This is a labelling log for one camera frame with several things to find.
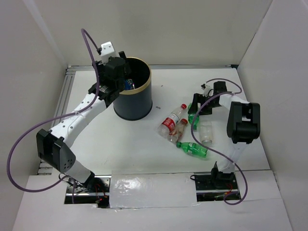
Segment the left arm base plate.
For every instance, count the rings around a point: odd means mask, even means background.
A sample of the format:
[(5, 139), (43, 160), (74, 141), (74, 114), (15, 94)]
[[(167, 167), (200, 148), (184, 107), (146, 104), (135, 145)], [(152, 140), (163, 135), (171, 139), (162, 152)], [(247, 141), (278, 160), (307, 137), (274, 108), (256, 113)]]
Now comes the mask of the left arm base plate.
[(81, 205), (91, 204), (97, 208), (109, 208), (109, 194), (111, 175), (96, 176), (94, 187), (87, 190), (77, 181), (71, 178), (65, 180), (66, 190), (64, 204), (66, 205)]

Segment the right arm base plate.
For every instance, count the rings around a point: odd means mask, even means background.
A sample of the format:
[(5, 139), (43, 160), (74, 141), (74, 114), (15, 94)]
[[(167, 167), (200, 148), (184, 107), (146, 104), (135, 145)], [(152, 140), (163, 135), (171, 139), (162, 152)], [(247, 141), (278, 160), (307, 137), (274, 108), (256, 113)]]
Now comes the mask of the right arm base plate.
[(197, 202), (223, 201), (224, 196), (227, 201), (241, 199), (234, 174), (230, 180), (220, 180), (214, 173), (198, 173), (192, 174), (190, 180), (195, 183)]

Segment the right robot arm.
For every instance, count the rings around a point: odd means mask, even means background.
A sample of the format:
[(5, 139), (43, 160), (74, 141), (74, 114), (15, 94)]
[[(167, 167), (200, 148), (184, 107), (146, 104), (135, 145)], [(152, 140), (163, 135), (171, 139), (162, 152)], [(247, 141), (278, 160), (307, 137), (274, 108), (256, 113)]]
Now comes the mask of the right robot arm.
[(226, 132), (230, 144), (226, 154), (219, 153), (223, 160), (214, 164), (208, 182), (216, 189), (233, 183), (235, 169), (244, 149), (260, 135), (260, 105), (238, 97), (238, 92), (227, 90), (226, 79), (216, 78), (213, 87), (207, 81), (201, 86), (202, 94), (195, 93), (188, 110), (193, 115), (192, 123), (199, 115), (211, 115), (214, 108), (224, 107), (229, 111)]

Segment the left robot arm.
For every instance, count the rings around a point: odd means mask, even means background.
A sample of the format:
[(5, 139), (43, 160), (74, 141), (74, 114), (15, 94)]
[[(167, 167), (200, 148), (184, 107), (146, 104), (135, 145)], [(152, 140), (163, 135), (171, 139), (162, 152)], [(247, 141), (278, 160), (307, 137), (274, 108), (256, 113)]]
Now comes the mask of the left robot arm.
[(77, 181), (84, 192), (93, 191), (101, 182), (77, 161), (70, 148), (84, 128), (119, 97), (125, 89), (125, 79), (131, 73), (124, 51), (116, 57), (109, 57), (105, 64), (96, 62), (95, 67), (99, 80), (92, 85), (72, 116), (49, 131), (41, 129), (36, 135), (39, 158)]

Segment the blue label water bottle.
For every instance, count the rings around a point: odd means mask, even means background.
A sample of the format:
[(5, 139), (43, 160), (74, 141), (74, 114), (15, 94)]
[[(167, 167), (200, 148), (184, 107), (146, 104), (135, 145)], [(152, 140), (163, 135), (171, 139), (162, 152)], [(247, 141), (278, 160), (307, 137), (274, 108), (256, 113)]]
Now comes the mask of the blue label water bottle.
[(135, 84), (133, 79), (128, 78), (125, 80), (125, 88), (124, 90), (134, 90), (135, 89)]

